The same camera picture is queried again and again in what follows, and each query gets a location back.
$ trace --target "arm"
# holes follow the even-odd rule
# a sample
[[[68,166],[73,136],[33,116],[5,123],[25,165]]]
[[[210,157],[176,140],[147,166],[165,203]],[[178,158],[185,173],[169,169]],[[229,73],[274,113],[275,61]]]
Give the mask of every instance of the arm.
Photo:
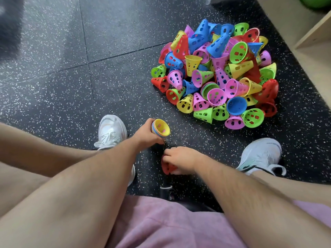
[[[0,123],[0,162],[47,177],[96,154],[57,146],[27,132]]]
[[[190,148],[164,153],[164,162],[204,180],[249,247],[331,247],[329,227],[257,180]]]
[[[152,121],[114,148],[62,171],[2,217],[1,246],[104,248],[136,154],[163,144],[151,133]]]

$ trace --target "thigh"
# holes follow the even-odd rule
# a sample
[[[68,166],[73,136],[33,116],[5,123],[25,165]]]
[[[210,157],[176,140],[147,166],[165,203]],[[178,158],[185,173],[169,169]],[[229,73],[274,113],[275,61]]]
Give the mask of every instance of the thigh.
[[[0,217],[49,180],[0,162]]]

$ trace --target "person's left arm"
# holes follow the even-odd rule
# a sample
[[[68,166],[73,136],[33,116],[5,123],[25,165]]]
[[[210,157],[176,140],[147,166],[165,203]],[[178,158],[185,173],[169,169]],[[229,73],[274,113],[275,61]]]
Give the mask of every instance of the person's left arm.
[[[153,119],[133,137],[60,172],[0,219],[4,248],[104,248],[137,153],[163,140]]]

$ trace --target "person's right arm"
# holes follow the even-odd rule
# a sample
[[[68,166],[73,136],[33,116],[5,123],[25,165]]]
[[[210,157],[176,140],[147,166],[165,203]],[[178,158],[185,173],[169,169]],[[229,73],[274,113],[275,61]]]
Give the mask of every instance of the person's right arm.
[[[164,162],[203,179],[250,248],[331,247],[329,227],[266,185],[187,147],[164,154]]]

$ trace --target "person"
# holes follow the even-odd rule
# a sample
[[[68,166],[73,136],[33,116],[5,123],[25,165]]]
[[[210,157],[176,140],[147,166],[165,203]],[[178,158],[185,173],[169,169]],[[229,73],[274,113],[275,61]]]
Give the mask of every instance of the person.
[[[10,165],[0,166],[1,247],[331,247],[330,187],[274,176],[285,169],[277,165],[281,146],[270,138],[249,144],[238,169],[187,147],[164,151],[174,173],[203,179],[224,214],[125,196],[137,153],[163,144],[152,122],[127,138],[123,122],[107,115],[98,151],[56,146],[1,124],[0,159]]]

